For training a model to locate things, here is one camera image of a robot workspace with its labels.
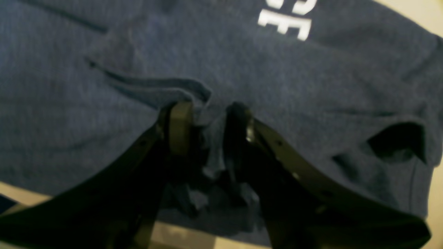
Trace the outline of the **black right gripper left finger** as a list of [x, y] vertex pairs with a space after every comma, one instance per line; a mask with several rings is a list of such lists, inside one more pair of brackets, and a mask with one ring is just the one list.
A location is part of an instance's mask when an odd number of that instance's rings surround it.
[[193, 105], [163, 108], [118, 159], [53, 199], [1, 216], [1, 241], [28, 249], [146, 249], [173, 163], [190, 150]]

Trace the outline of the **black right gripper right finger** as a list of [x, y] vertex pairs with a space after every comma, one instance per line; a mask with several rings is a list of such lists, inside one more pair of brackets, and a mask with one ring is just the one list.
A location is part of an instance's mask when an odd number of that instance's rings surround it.
[[258, 195], [273, 249], [419, 249], [426, 223], [345, 188], [243, 104], [227, 109], [223, 150], [235, 183]]

